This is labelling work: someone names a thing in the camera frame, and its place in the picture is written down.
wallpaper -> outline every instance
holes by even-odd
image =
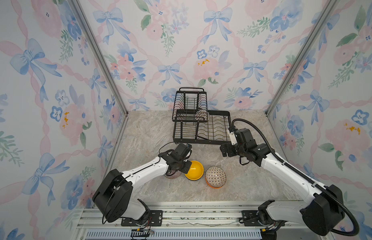
[[[0,240],[71,239],[122,120],[66,1],[0,1]]]
[[[360,233],[337,239],[372,239],[372,0],[340,1],[269,117],[287,159],[344,193]]]
[[[128,110],[171,110],[180,87],[266,109],[325,2],[80,0]]]

yellow bowl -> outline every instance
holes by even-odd
[[[198,180],[203,176],[203,166],[198,161],[191,161],[189,172],[185,176],[190,180]]]

black metal frame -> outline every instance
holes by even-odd
[[[202,91],[181,91],[181,89]],[[207,112],[207,107],[207,94],[203,88],[179,88],[174,99],[173,122],[207,122],[207,116],[196,116],[199,110]]]
[[[230,142],[227,129],[231,126],[228,111],[208,110],[206,122],[175,122],[173,141],[183,143],[221,145]]]

gray marble surface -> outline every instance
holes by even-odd
[[[174,122],[171,115],[171,111],[129,112],[113,168],[119,171],[130,170],[153,160],[158,155],[160,147],[173,141]],[[263,111],[230,111],[230,115],[231,119],[244,118],[254,123],[264,133],[270,145],[283,156]],[[246,123],[236,122],[235,125],[238,129],[249,128],[257,143],[263,142],[260,135]],[[176,179],[160,176],[134,189],[131,198],[139,198],[145,202],[300,200],[298,194],[290,187],[256,164],[241,166],[239,157],[222,157],[219,145],[192,144],[192,146],[193,153],[189,160],[201,162],[204,170],[211,166],[218,166],[224,170],[227,181],[222,188],[209,187],[204,176],[197,181],[188,180],[184,174]],[[162,150],[171,147],[172,144],[169,144]]]

wire rack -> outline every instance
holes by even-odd
[[[180,88],[173,109],[174,122],[207,122],[207,95],[203,88]]]
[[[230,142],[227,129],[231,125],[228,111],[209,110],[206,122],[175,122],[174,142],[216,144]]]

